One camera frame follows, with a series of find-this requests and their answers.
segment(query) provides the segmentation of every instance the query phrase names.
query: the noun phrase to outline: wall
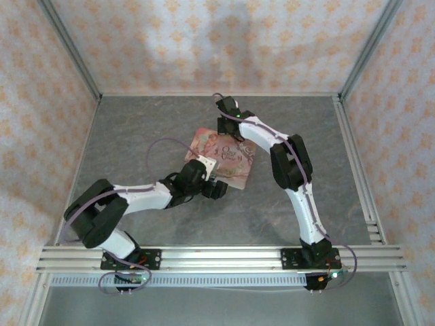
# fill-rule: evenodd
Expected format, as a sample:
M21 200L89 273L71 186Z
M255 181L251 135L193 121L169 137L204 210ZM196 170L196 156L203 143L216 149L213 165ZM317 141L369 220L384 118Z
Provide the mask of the wall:
M101 92L338 92L387 0L54 0Z
M433 4L404 1L347 108L388 241L406 245L419 303L435 325Z
M0 325L15 325L95 108L35 0L0 6Z

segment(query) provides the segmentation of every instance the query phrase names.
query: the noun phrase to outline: orange floral pattern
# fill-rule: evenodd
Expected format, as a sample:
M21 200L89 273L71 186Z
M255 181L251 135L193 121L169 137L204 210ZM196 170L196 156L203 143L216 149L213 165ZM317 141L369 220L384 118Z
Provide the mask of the orange floral pattern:
M0 31L0 325L17 325L95 101L36 1L4 1Z
M209 94L339 92L388 1L53 2L101 92Z
M404 1L348 102L387 238L435 321L435 7Z

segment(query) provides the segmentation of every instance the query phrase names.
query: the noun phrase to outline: gray floor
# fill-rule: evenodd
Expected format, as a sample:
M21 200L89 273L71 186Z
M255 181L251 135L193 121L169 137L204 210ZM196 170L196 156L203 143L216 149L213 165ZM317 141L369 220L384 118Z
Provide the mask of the gray floor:
M274 290L281 292L160 287L107 297L96 288L57 287L40 325L402 325L388 273L357 274L321 295Z
M338 120L329 97L245 97L240 108L287 134L300 134L313 164L317 209L329 235L351 245L370 243ZM74 197L94 181L151 183L148 145L160 137L190 144L200 127L216 129L211 97L103 97L77 178ZM163 178L180 171L186 149L161 142L150 166ZM165 211L125 216L120 228L141 245L298 245L299 227L290 200L274 182L268 154L259 147L244 190L213 201L197 196Z

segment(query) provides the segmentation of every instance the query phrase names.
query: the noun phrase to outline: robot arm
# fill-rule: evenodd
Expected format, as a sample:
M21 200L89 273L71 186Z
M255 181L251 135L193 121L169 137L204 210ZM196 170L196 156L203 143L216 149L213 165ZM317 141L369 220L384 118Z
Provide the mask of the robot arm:
M171 173L155 185L125 187L101 179L71 204L64 218L66 221L74 219L71 227L86 248L99 247L135 263L140 248L126 232L116 227L121 218L137 211L173 208L198 194L221 198L228 185L213 181L217 167L216 160L199 155L186 163L181 172ZM107 192L114 194L90 204L93 198ZM85 209L75 216L80 208Z
M236 100L230 96L222 97L216 105L223 113L217 119L220 134L230 134L240 141L249 139L271 155L273 177L289 196L298 219L302 255L311 267L323 262L330 254L332 244L325 238L326 230L321 224L314 202L311 183L313 167L302 138L297 134L289 137L277 132L250 111L241 112ZM293 157L294 154L301 166Z

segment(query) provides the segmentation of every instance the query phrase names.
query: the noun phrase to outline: wire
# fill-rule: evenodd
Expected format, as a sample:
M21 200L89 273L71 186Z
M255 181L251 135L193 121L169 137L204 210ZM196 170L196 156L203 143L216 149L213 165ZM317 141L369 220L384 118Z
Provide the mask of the wire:
M185 143L183 143L182 141L180 141L178 139L171 138L171 137L163 137L163 138L157 139L150 146L148 146L148 149L147 149L146 155L145 155L145 163L146 163L148 175L151 177L151 179L154 180L154 182L157 181L157 178L154 175L154 173L151 171L151 168L150 168L150 151L151 151L151 148L153 148L153 146L155 146L155 144L157 144L161 141L175 141L176 143L179 143L180 145L184 146L188 151L190 151L197 158L199 158L198 153L196 153L192 148L190 148L190 146L187 146Z
M149 165L150 151L151 151L151 148L153 148L153 146L155 146L155 144L159 143L160 141L165 141L165 140L175 141L176 143L179 143L179 144L183 145L184 147L186 147L196 157L199 157L199 155L193 149L191 149L189 146L187 146L183 142L179 141L178 139L174 139L174 138L171 138L171 137L164 137L164 138L157 139L156 141L154 141L148 147L148 149L146 151L146 156L145 156L145 162L146 162L146 167L147 167L147 170L148 170L148 174L154 180L153 186L147 187L147 188L139 188L139 189L114 189L114 190L110 190L108 192L104 192L102 194L99 194L98 196L95 196L91 200L87 201L78 210L76 210L76 212L74 212L74 214L68 219L68 221L66 221L66 223L64 224L62 230L60 231L59 239L63 239L64 238L66 230L74 223L74 221L80 216L80 214L82 214L89 206L93 205L95 202L98 202L99 200L101 200L101 199L103 199L105 197L111 196L113 194L129 193L129 192L130 193L144 193L144 192L150 192L150 191L152 191L155 188L155 186L156 186L157 178L155 178L155 176L152 174L151 169L150 169L150 165ZM146 286L146 284L150 281L150 279L152 277L152 273L151 273L151 271L148 268L146 268L146 267L144 267L142 265L139 265L139 264L133 264L133 263L130 263L130 262L125 261L123 259L120 259L120 258L116 257L113 253L110 253L109 251L107 251L107 253L109 255L111 255L112 258L114 258L115 260L118 260L119 262L121 262L123 264L129 265L129 266L134 266L134 267L140 268L142 270L146 270L148 272L150 277L142 285L140 285L139 287L137 287L137 288L135 288L133 290L129 289L128 292L130 294L132 292L136 292L136 291L142 290ZM120 293L119 292L118 293L109 293L109 292L106 292L106 290L103 290L103 288L101 287L101 282L103 281L103 279L106 276L109 276L109 275L115 275L115 276L122 277L122 276L136 276L138 274L137 273L128 273L128 274L126 274L126 273L121 273L121 272L108 272L108 273L102 275L102 277L100 278L99 283L98 283L98 288L105 295L118 295L118 294L122 294L123 293L123 291L121 291Z
M215 99L214 99L214 98L215 98L215 96L217 96L217 95L220 96L221 98L224 98L224 97L223 97L223 95L220 94L220 93L214 93L214 94L212 95L212 97L213 97L213 104L214 104L214 107L215 107L215 108L220 112L221 115L223 115L224 117L227 117L228 119L231 119L231 120L237 121L237 122L243 122L243 123L246 123L246 124L252 124L252 125L254 125L254 126L258 126L258 127L260 127L261 129L264 129L265 131L267 131L269 134L271 134L271 135L274 136L275 138L277 138L277 139L283 141L284 144L285 144L285 146L287 146L287 148L290 150L290 153L293 155L293 158L294 158L295 161L296 161L296 165L298 166L299 171L300 171L300 173L302 174L302 178L304 179L304 184L302 185L302 190L304 191L304 195L305 195L305 197L306 197L306 199L307 199L308 206L309 206L309 209L310 209L310 213L311 213L311 215L313 216L313 221L314 221L314 225L315 225L315 227L316 227L317 230L320 232L320 234L321 234L323 237L325 237L326 240L329 240L329 241L330 241L332 244L334 244L334 245L341 245L341 246L345 247L347 250L349 250L349 251L351 252L351 254L352 254L352 256L353 256L353 260L354 260L354 262L355 262L355 266L354 266L354 268L353 268L353 271L352 271L352 273L351 273L351 276L350 276L350 277L349 277L345 282L341 283L340 285L335 286L335 287L331 287L331 288L329 288L329 289L327 289L327 290L333 290L333 289L337 289L337 288L339 288L339 287L343 287L343 286L345 286L347 283L349 283L349 282L351 281L351 279L353 279L353 277L354 277L355 274L356 274L356 270L357 270L357 267L358 267L358 259L357 259L357 257L356 257L355 251L353 251L353 249L352 249L350 246L348 246L347 244L341 244L339 241L337 241L337 240L332 239L331 237L329 237L329 236L328 236L328 235L327 235L327 234L326 234L326 233L321 229L321 227L320 227L319 224L317 223L317 219L316 219L316 217L315 217L315 213L314 213L313 205L311 204L310 197L309 197L309 195L308 195L308 193L307 193L307 183L308 183L307 174L305 173L304 168L302 167L302 164L300 163L300 160L299 160L298 156L296 155L296 152L294 151L293 147L288 143L287 139L281 137L277 132L275 132L273 129L269 128L268 126L265 126L264 124L259 124L259 123L255 123L255 122L253 122L253 121L244 120L244 119L239 119L239 118L237 118L237 117L232 117L231 115L228 115L228 114L222 112L222 111L219 109L219 107L216 105L216 103L215 103Z
M120 258L116 257L110 251L106 251L106 253L108 253L109 256L112 257L114 260L117 260L118 262L120 262L120 263L122 263L124 265L128 265L130 267L136 267L136 268L139 268L141 270L145 270L148 273L148 277L145 280L145 282L143 282L143 284L139 285L138 287L135 287L134 289L129 289L128 290L129 294L132 294L133 292L138 292L138 291L144 289L145 286L151 281L152 273L151 273L149 268L146 268L145 266L142 266L142 265L139 265L139 264L131 263L131 262L123 260L123 259L120 259ZM102 275L102 277L98 281L98 289L100 290L101 293L103 293L105 295L109 295L109 296L115 296L115 295L122 295L122 294L124 294L123 290L121 290L121 292L107 292L106 290L104 290L104 288L101 286L101 283L103 282L103 279L106 276L109 276L109 275L115 275L115 276L118 276L120 278L124 278L125 276L141 276L141 274L139 274L139 273L121 273L121 272L108 272L108 273Z
M94 204L95 202L98 202L100 199L106 198L108 196L111 196L113 194L121 194L121 193L129 193L129 192L150 192L155 188L155 184L148 188L137 188L137 189L114 189L110 190L108 192L103 192L102 194L99 194L98 196L95 196L91 200L87 201L83 204L82 207L80 207L76 212L68 219L68 221L65 222L62 231L60 232L60 239L63 239L63 236L67 230L71 226L72 223L82 214L90 205Z

